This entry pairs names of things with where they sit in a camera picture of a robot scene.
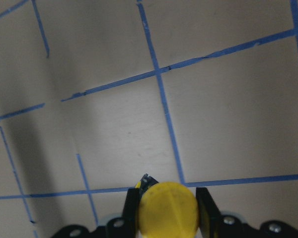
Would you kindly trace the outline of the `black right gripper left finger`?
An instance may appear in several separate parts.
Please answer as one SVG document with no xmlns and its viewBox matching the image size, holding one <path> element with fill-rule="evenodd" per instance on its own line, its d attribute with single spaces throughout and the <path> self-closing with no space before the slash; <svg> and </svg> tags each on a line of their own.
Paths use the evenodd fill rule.
<svg viewBox="0 0 298 238">
<path fill-rule="evenodd" d="M 138 234 L 138 208 L 140 204 L 140 192 L 138 188 L 128 189 L 122 212 L 125 220 L 124 228 L 126 238 L 135 238 Z"/>
</svg>

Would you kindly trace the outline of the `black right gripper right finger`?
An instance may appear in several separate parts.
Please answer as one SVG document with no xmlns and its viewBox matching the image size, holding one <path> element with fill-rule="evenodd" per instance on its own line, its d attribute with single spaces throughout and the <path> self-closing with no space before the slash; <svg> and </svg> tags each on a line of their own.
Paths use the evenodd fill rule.
<svg viewBox="0 0 298 238">
<path fill-rule="evenodd" d="M 196 188 L 199 209 L 199 229 L 203 238 L 218 238 L 221 213 L 205 187 Z"/>
</svg>

